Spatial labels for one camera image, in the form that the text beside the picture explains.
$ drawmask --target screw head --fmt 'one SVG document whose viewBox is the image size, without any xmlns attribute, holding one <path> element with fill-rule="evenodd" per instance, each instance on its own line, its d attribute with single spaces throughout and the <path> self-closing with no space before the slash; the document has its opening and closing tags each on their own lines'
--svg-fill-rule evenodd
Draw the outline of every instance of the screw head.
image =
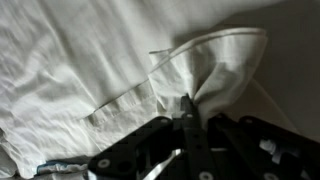
<svg viewBox="0 0 320 180">
<path fill-rule="evenodd" d="M 99 168 L 107 168 L 110 166 L 110 160 L 109 159 L 102 159 L 98 162 Z"/>
<path fill-rule="evenodd" d="M 199 174 L 199 179 L 200 180 L 213 180 L 213 176 L 211 173 L 203 171 Z"/>
<path fill-rule="evenodd" d="M 265 180 L 279 180 L 278 176 L 273 173 L 265 173 L 263 177 Z"/>
</svg>

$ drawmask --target bed sheet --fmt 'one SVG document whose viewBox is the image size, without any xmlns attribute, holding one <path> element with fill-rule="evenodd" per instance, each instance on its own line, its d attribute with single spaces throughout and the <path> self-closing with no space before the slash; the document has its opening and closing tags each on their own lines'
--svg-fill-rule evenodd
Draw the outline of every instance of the bed sheet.
<svg viewBox="0 0 320 180">
<path fill-rule="evenodd" d="M 1 1 L 1 146 L 26 143 L 12 131 L 39 131 L 30 126 L 35 121 L 50 122 L 52 131 L 63 128 L 62 121 L 81 129 L 73 122 L 148 78 L 149 51 L 175 47 L 233 13 L 276 2 Z M 40 154 L 39 164 L 56 158 L 41 157 L 43 143 L 20 151 Z"/>
<path fill-rule="evenodd" d="M 93 156 L 150 119 L 170 117 L 179 112 L 185 94 L 198 106 L 205 127 L 208 118 L 244 91 L 266 40 L 262 29 L 234 28 L 197 37 L 170 50 L 163 59 L 159 52 L 161 61 L 147 81 L 92 115 L 75 121 L 32 121 L 27 126 L 17 120 L 20 125 L 6 132 L 7 142 L 2 145 L 20 175 L 31 178 L 47 160 Z"/>
</svg>

